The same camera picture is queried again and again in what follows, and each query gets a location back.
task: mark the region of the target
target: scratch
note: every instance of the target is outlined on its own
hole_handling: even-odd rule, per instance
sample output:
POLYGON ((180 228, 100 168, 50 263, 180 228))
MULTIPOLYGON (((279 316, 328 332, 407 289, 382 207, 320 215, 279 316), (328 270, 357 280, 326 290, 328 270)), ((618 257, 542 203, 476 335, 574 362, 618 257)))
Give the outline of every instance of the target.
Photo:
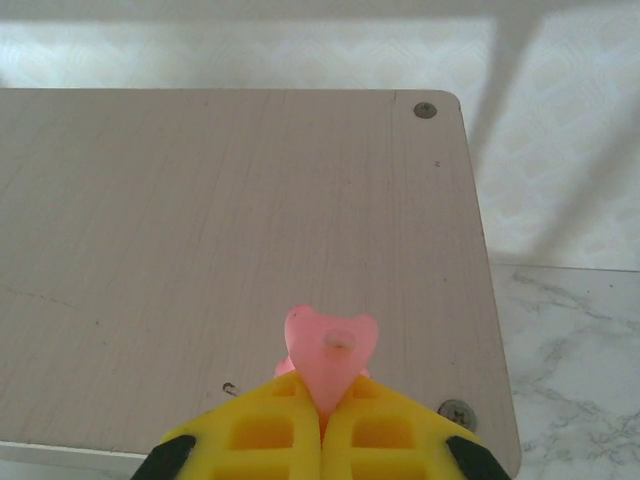
POLYGON ((102 134, 107 128, 107 123, 109 123, 109 120, 111 120, 111 118, 109 118, 109 115, 107 115, 104 119, 104 123, 102 124, 102 128, 100 128, 100 133, 98 133, 98 136, 95 139, 96 142, 102 137, 102 134))
POLYGON ((22 170, 22 167, 24 167, 24 162, 20 163, 20 166, 18 166, 14 174, 11 176, 11 179, 7 182, 7 184, 4 187, 2 187, 2 190, 0 190, 0 198, 2 198, 4 193, 9 189, 9 185, 11 185, 11 182, 13 182, 13 179, 18 176, 18 174, 20 173, 20 170, 22 170))
POLYGON ((72 308, 74 310, 77 310, 77 308, 68 303, 68 302, 64 302, 61 300, 56 300, 55 298, 51 298, 51 297, 45 297, 44 295, 39 295, 39 294, 35 294, 35 293, 30 293, 30 292, 19 292, 18 290, 14 290, 13 288, 11 288, 8 285, 2 284, 0 283, 0 287, 2 287, 3 289, 5 289, 7 292, 15 295, 15 296, 24 296, 24 297, 30 297, 30 298, 39 298, 40 300, 44 300, 45 302, 51 302, 51 303, 58 303, 60 305, 64 305, 65 307, 68 308, 72 308))

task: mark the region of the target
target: square hole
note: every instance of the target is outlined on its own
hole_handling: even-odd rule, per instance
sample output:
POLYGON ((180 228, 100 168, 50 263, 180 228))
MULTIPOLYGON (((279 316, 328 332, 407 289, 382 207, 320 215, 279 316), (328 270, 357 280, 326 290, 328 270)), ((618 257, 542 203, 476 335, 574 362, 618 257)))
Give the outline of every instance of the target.
POLYGON ((353 427, 351 445, 361 448, 414 448, 411 423, 400 415, 365 417, 353 427))
POLYGON ((357 462, 351 465, 352 480, 427 480, 417 462, 357 462))
POLYGON ((293 422, 283 415, 256 415, 240 419, 231 433, 231 450, 291 448, 293 422))
POLYGON ((289 468, 282 466, 227 467, 216 470, 212 480, 289 480, 289 468))

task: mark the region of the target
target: marble floor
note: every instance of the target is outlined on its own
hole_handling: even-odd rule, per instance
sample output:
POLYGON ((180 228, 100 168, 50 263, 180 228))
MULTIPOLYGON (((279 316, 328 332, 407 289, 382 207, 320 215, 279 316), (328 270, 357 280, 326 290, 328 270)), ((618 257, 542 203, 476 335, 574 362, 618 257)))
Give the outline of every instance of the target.
MULTIPOLYGON (((640 272, 493 266, 517 480, 640 478, 640 272)), ((125 480, 0 462, 0 480, 125 480)))

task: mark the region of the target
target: small hole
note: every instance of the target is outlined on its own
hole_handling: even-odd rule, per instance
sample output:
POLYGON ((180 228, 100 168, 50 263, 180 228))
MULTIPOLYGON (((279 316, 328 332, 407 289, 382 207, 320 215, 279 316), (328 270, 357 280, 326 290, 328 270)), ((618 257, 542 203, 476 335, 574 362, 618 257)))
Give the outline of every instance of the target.
POLYGON ((238 387, 236 387, 231 382, 226 382, 224 385, 222 385, 222 391, 231 395, 232 397, 237 397, 238 395, 240 395, 240 390, 238 390, 238 387))
POLYGON ((240 420, 231 434, 231 450, 291 448, 293 422, 278 415, 261 415, 240 420))
POLYGON ((371 383, 358 379, 353 385, 353 398, 378 398, 378 395, 371 383))
POLYGON ((213 480, 289 480, 289 469, 279 466, 227 467, 217 470, 213 480))
POLYGON ((295 397, 296 396, 296 384, 293 382, 282 383, 276 385, 273 389, 274 397, 295 397))
POLYGON ((386 462, 358 462, 351 465, 353 480, 427 480, 424 468, 419 463, 386 463, 386 462))
POLYGON ((324 337, 324 344, 337 350, 353 350, 356 346, 356 337, 346 330, 334 328, 324 337))
POLYGON ((363 448, 414 448, 411 424, 395 415, 359 420, 353 427, 351 444, 363 448))

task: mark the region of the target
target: toy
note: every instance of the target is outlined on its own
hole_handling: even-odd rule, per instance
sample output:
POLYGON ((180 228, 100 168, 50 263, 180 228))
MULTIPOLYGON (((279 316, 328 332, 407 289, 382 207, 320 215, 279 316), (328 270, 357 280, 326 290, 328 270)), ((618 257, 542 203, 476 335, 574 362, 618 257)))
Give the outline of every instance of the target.
POLYGON ((132 480, 508 480, 461 426, 368 378, 375 320, 295 307, 276 378, 169 432, 132 480))

